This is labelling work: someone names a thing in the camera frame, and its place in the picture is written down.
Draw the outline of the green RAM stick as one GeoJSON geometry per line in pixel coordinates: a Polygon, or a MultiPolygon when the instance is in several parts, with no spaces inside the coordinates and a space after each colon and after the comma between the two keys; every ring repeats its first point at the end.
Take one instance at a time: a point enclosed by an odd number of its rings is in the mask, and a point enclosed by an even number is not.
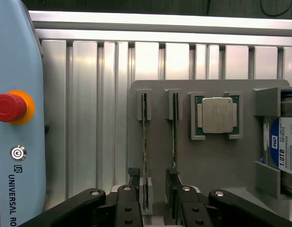
{"type": "Polygon", "coordinates": [[[177,121],[178,121],[178,93],[173,94],[173,121],[172,121],[172,161],[173,169],[177,167],[177,121]]]}
{"type": "Polygon", "coordinates": [[[147,141],[146,141],[146,121],[147,121],[147,94],[142,93],[142,155],[143,155],[143,210],[149,210],[148,197],[148,177],[147,177],[147,141]]]}

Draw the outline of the grey parts rack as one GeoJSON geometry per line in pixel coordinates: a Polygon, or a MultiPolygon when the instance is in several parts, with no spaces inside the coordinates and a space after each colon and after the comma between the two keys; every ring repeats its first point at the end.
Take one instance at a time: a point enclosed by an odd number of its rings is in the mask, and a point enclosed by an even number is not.
{"type": "Polygon", "coordinates": [[[292,196],[281,193],[280,170],[263,162],[263,117],[279,116],[284,79],[140,80],[128,96],[130,167],[140,170],[138,188],[146,226],[184,227],[171,216],[166,170],[173,169],[173,94],[178,93],[177,167],[182,184],[208,196],[229,191],[292,222],[292,196]],[[142,93],[147,94],[149,210],[143,210],[142,93]],[[239,134],[195,134],[195,97],[239,97],[239,134]]]}

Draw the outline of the silver CPU chip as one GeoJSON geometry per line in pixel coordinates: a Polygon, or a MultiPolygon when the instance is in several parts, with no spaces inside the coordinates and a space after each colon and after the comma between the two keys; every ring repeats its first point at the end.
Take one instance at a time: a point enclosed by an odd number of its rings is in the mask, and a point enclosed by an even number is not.
{"type": "Polygon", "coordinates": [[[239,134],[239,97],[195,97],[195,134],[239,134]]]}

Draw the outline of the hard disk with blue label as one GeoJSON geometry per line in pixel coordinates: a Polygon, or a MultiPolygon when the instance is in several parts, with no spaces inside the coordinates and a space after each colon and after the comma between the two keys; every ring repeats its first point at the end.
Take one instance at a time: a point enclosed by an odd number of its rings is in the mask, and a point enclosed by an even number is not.
{"type": "Polygon", "coordinates": [[[280,91],[279,116],[263,117],[263,162],[280,170],[280,191],[292,196],[292,90],[280,91]]]}

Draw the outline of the silver round power button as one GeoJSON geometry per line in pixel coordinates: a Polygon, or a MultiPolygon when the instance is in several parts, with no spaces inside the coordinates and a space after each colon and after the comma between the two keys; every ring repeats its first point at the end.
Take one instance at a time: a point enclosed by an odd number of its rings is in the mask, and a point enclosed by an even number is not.
{"type": "Polygon", "coordinates": [[[15,161],[22,161],[27,157],[27,150],[21,145],[13,146],[10,149],[10,156],[15,161]]]}

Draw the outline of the red emergency stop button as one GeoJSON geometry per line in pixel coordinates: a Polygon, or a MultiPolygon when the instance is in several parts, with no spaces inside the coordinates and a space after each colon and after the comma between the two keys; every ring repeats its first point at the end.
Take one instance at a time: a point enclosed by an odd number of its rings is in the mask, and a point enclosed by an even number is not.
{"type": "Polygon", "coordinates": [[[11,90],[0,94],[0,122],[23,125],[33,118],[34,113],[35,103],[28,93],[11,90]]]}

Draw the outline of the light blue teach pendant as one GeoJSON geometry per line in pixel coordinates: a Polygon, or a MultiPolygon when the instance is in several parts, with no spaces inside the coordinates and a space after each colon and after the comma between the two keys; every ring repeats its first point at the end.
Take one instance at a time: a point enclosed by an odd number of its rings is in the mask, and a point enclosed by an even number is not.
{"type": "Polygon", "coordinates": [[[28,93],[35,103],[26,124],[0,122],[0,227],[18,227],[44,206],[45,146],[42,51],[29,12],[21,0],[0,0],[0,94],[28,93]],[[27,157],[15,161],[13,146],[27,157]]]}

